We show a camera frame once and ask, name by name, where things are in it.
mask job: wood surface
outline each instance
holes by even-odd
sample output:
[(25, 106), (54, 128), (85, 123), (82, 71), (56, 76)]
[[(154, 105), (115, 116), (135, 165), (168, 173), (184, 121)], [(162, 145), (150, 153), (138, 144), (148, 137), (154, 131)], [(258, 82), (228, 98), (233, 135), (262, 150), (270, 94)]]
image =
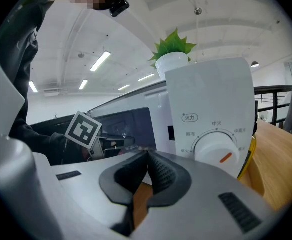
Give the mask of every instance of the wood surface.
[[(251, 163), (240, 180), (259, 193), (277, 211), (292, 202), (292, 135), (258, 120), (257, 146)], [(147, 216), (152, 186), (142, 183), (134, 195), (134, 223), (137, 228)]]

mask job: white ceiling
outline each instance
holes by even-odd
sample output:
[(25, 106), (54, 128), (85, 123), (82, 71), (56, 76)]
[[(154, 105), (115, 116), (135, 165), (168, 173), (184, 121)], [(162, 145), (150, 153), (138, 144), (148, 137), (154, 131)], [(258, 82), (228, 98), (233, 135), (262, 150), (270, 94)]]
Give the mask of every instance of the white ceiling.
[[(31, 65), (36, 95), (55, 89), (123, 94), (159, 82), (148, 60), (154, 43), (176, 27), (181, 38), (198, 44), (190, 53), (193, 63), (244, 57), (263, 68), (292, 58), (292, 23), (273, 0), (195, 0), (201, 15), (194, 14), (194, 0), (128, 2), (130, 8), (117, 18), (63, 0), (54, 3), (38, 32), (39, 52)], [(111, 56), (91, 72), (104, 51)], [(83, 80), (88, 84), (78, 90)], [(125, 85), (130, 87), (118, 91)]]

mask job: dial knob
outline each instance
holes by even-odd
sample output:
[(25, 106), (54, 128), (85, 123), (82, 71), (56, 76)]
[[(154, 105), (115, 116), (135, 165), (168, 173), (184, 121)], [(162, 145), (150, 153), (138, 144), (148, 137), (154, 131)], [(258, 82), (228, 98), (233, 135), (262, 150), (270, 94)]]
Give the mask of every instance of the dial knob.
[(213, 132), (202, 137), (194, 150), (195, 160), (221, 168), (234, 175), (240, 152), (226, 133)]

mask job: black metal railing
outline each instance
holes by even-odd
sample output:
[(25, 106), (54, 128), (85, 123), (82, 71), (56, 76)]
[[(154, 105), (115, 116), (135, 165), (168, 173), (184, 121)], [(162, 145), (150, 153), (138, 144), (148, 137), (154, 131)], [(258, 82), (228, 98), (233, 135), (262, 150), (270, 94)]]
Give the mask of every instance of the black metal railing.
[(286, 118), (277, 120), (278, 109), (289, 107), (290, 103), (279, 105), (279, 102), (282, 102), (285, 98), (285, 95), (292, 91), (292, 85), (261, 86), (255, 87), (254, 90), (256, 101), (262, 103), (273, 103), (273, 106), (258, 109), (258, 112), (273, 110), (271, 124), (274, 126), (277, 123), (283, 125)]

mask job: white plant pot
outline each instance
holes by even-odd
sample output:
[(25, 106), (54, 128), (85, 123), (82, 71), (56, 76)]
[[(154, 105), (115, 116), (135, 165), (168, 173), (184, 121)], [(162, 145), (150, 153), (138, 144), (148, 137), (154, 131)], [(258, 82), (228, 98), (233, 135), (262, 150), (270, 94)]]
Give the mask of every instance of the white plant pot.
[(155, 65), (160, 79), (166, 80), (166, 72), (185, 67), (188, 64), (188, 55), (186, 53), (172, 52), (160, 57)]

